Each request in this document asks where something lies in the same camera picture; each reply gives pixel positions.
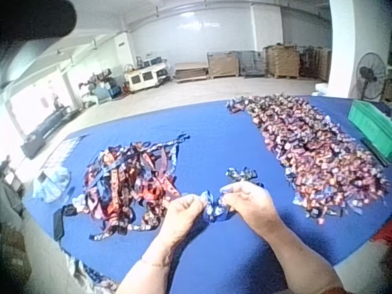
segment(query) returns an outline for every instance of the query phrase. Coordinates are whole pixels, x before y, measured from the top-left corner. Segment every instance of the pile of ribbon bows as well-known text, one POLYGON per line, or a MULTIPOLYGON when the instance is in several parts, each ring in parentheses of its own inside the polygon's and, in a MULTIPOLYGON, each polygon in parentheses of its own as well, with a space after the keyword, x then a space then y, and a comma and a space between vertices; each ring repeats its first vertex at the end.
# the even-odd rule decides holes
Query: pile of ribbon bows
POLYGON ((160 224, 168 204, 180 197, 173 174, 178 146, 187 138, 181 134, 165 143, 136 142, 100 153, 87 167, 84 194, 73 200, 79 212, 102 221, 103 232, 90 235, 91 240, 101 241, 114 233, 126 235, 129 230, 152 230, 160 224), (141 224, 133 223, 132 202, 146 208, 141 224))
POLYGON ((240 97, 227 108, 252 116, 266 147, 285 167, 296 191, 294 204, 305 207, 306 216, 319 224, 325 215, 347 214, 348 207, 361 214, 363 205, 386 195, 388 181, 372 154, 305 98, 240 97))

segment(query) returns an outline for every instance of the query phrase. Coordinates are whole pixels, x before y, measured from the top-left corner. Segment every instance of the ceiling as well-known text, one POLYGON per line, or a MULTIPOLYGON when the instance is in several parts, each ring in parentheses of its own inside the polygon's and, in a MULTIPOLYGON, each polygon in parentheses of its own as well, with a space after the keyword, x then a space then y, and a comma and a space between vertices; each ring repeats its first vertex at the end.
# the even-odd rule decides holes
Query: ceiling
MULTIPOLYGON (((77 24, 71 34, 47 48, 18 79, 28 79, 37 72, 62 64, 70 64, 71 56, 75 57, 84 50, 97 46, 126 30, 136 23, 158 12, 174 11, 182 6, 192 9, 199 5, 229 4, 249 2, 249 0, 70 0, 77 12, 77 24)), ((270 4, 303 5, 310 9, 322 10, 328 6, 328 0, 254 0, 270 4)))

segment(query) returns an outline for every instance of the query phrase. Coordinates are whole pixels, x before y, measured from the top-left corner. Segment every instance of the forearm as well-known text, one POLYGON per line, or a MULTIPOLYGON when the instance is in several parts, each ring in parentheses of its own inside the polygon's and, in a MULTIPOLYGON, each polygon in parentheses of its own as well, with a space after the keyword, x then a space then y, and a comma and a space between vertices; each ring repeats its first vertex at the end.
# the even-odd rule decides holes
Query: forearm
POLYGON ((280 219, 272 228, 262 236, 283 267, 291 291, 313 294, 333 287, 342 287, 333 267, 321 255, 307 247, 280 219))
POLYGON ((164 294, 172 260, 173 245, 160 237, 152 241, 141 258, 118 287, 117 294, 164 294))

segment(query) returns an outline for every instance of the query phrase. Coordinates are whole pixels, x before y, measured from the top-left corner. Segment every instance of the table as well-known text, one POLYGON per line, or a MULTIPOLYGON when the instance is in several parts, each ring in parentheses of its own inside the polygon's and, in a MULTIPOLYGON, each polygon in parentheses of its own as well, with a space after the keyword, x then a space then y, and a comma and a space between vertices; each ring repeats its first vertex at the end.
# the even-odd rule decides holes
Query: table
MULTIPOLYGON (((351 136, 361 137, 347 119, 351 100, 309 99, 351 136)), ((190 134, 190 139, 179 147, 176 171, 179 191, 200 194, 208 189, 218 193, 219 188, 228 183, 225 176, 228 167, 254 168, 285 223, 333 265, 364 244, 392 212, 392 197, 388 195, 387 206, 381 201, 375 202, 364 208, 363 216, 351 211, 342 219, 327 217, 322 226, 306 219, 304 210, 292 204, 294 191, 285 180, 284 168, 265 148, 263 137, 251 117, 245 113, 231 115, 222 101, 119 119, 71 134, 69 137, 88 135, 63 164, 72 173, 69 189, 75 188, 73 197, 82 192, 85 168, 100 150, 138 140, 167 141, 181 132, 190 134)), ((385 173, 392 180, 392 168, 387 168, 385 173)), ((29 195, 31 191, 24 200, 26 208, 53 237, 53 213, 63 205, 64 199, 46 204, 29 195)), ((135 211, 140 217, 142 210, 135 207, 135 211)), ((61 246, 91 268, 121 281, 142 256, 157 230, 114 235, 101 242, 90 241, 88 235, 100 232, 99 226, 99 222, 93 222, 87 215, 64 218, 65 236, 61 246)), ((175 260, 171 293, 269 293, 286 287, 282 282, 282 269, 271 249, 238 215, 210 225, 198 222, 179 251, 182 255, 175 260)))

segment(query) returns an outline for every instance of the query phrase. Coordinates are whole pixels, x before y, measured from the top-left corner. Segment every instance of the plastic bag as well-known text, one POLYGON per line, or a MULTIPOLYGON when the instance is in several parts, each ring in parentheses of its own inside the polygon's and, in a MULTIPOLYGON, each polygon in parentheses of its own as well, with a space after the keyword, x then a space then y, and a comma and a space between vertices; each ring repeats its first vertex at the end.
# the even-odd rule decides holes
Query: plastic bag
POLYGON ((50 203, 62 195, 70 182, 71 176, 65 167, 45 168, 34 179, 33 198, 40 198, 50 203))

